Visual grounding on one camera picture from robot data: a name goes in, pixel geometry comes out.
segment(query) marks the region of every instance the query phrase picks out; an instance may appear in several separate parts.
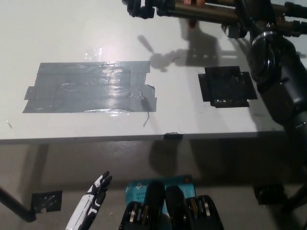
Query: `black tape on floor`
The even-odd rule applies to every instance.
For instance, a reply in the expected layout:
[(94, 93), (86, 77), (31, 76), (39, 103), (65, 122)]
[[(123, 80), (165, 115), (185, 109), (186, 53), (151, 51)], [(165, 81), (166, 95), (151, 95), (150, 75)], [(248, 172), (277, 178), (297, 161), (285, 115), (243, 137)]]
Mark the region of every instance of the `black tape on floor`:
[(248, 100), (257, 99), (250, 74), (239, 66), (209, 67), (199, 74), (204, 102), (216, 108), (249, 107)]
[(62, 191), (48, 193), (33, 193), (31, 208), (35, 213), (41, 213), (43, 209), (46, 212), (61, 211)]

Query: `floor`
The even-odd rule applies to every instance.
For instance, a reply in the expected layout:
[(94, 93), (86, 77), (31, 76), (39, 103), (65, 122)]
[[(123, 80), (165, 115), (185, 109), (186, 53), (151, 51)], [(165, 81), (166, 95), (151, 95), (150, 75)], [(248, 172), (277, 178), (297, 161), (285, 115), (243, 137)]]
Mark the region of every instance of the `floor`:
[(129, 141), (0, 146), (0, 185), (29, 206), (33, 192), (63, 190), (60, 212), (25, 223), (0, 204), (2, 230), (65, 229), (80, 198), (104, 171), (113, 182), (92, 230), (116, 230), (125, 210), (124, 187), (143, 178), (191, 174), (198, 195), (210, 195), (226, 230), (302, 229), (307, 207), (282, 215), (260, 206), (252, 185), (283, 182), (288, 195), (306, 179), (303, 156), (281, 135), (260, 138)]

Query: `black metal pole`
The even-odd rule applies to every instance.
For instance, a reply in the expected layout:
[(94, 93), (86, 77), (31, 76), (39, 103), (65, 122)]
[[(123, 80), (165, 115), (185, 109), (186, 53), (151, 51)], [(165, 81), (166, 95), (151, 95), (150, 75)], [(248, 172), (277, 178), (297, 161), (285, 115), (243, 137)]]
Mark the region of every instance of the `black metal pole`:
[(292, 197), (283, 205), (282, 212), (288, 214), (298, 207), (304, 198), (307, 197), (307, 184), (303, 185)]
[(36, 220), (36, 215), (33, 210), (26, 209), (20, 202), (18, 202), (9, 193), (0, 187), (0, 202), (7, 208), (13, 211), (16, 215), (26, 222), (33, 222)]

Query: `tape strip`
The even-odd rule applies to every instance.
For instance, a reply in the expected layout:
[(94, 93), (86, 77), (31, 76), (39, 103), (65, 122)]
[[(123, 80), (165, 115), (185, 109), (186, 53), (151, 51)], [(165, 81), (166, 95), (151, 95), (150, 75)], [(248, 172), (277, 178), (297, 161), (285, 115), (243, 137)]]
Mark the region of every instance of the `tape strip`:
[(24, 113), (155, 112), (149, 61), (41, 63)]
[(46, 99), (107, 99), (107, 98), (154, 98), (154, 88), (149, 85), (125, 86), (86, 86), (61, 84), (58, 86), (30, 86), (25, 100)]
[(36, 87), (60, 84), (74, 85), (144, 85), (146, 73), (38, 75)]
[(41, 63), (37, 74), (120, 74), (149, 72), (149, 61), (115, 61)]
[(156, 98), (29, 100), (24, 113), (155, 112)]

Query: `gray floor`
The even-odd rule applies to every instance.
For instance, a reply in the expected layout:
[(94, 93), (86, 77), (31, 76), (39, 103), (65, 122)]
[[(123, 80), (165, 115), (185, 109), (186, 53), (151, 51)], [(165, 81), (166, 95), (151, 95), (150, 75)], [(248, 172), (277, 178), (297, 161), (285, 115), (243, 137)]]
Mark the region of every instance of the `gray floor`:
[(62, 210), (38, 214), (33, 223), (0, 204), (0, 229), (65, 229), (106, 170), (114, 179), (92, 230), (117, 229), (129, 181), (181, 174), (192, 174), (197, 194), (213, 198), (226, 230), (302, 229), (307, 207), (283, 216), (279, 207), (259, 206), (251, 187), (283, 182), (290, 195), (305, 180), (301, 162), (282, 137), (0, 146), (0, 186), (19, 201), (29, 206), (33, 192), (63, 190)]

